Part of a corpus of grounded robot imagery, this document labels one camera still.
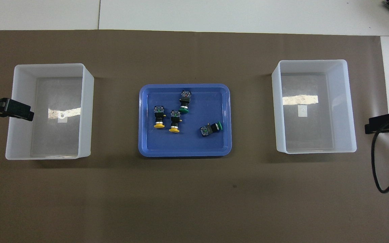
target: plastic container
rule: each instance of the plastic container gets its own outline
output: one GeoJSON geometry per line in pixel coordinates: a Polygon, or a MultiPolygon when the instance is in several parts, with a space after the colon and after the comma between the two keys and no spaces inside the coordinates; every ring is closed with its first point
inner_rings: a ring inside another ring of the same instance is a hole
{"type": "Polygon", "coordinates": [[[355,152],[345,60],[281,60],[272,74],[277,150],[355,152]]]}
{"type": "Polygon", "coordinates": [[[10,118],[8,160],[76,159],[91,154],[94,77],[81,63],[17,65],[12,99],[34,120],[10,118]]]}
{"type": "Polygon", "coordinates": [[[139,92],[139,152],[146,157],[224,156],[232,149],[230,91],[220,83],[149,84],[139,92]],[[191,91],[189,112],[179,133],[169,131],[170,113],[179,109],[182,90],[191,91]],[[154,106],[164,106],[163,129],[154,128],[154,106]],[[221,122],[223,130],[202,137],[200,127],[221,122]]]}

